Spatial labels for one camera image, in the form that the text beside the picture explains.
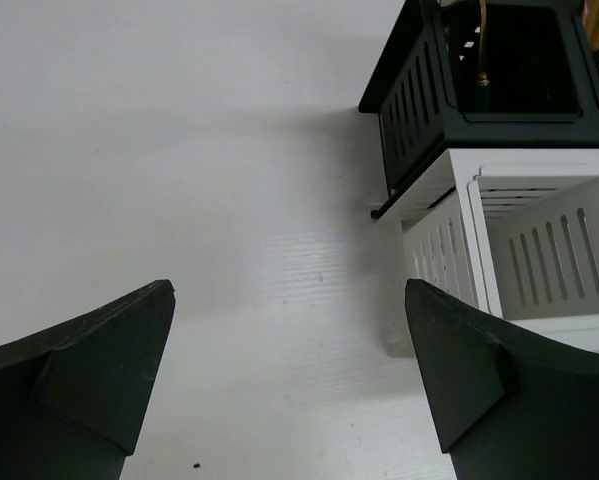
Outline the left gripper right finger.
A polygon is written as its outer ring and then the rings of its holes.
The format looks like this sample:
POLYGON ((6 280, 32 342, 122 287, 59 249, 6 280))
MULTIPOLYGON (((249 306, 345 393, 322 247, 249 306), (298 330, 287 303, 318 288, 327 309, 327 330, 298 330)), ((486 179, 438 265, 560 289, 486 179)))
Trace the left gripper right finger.
POLYGON ((405 311, 440 449, 459 479, 599 479, 599 353, 421 279, 405 311))

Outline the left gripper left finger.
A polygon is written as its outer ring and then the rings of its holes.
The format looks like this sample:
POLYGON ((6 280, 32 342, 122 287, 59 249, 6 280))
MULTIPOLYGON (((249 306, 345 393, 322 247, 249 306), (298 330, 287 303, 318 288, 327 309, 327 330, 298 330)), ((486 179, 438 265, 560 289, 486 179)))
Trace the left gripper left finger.
POLYGON ((0 479, 118 479, 175 311, 156 280, 0 346, 0 479))

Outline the gold knife green handle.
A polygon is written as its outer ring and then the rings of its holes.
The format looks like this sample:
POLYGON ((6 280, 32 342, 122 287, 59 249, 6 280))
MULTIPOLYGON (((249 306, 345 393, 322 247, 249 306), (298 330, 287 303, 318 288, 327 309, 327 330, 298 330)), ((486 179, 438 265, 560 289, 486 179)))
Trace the gold knife green handle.
POLYGON ((599 51, 599 0, 583 0, 581 18, 591 50, 599 51))

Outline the gold fork green handle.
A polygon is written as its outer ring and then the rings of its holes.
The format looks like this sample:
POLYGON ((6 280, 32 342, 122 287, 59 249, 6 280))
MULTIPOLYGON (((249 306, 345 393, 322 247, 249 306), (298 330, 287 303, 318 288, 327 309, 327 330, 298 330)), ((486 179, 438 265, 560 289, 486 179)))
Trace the gold fork green handle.
POLYGON ((487 73, 487 55, 486 55, 486 31, 487 31, 487 3, 485 0, 479 1, 480 11, 480 32, 479 49, 477 61, 477 79, 475 89, 475 104, 479 112, 487 112, 491 105, 490 80, 487 73))

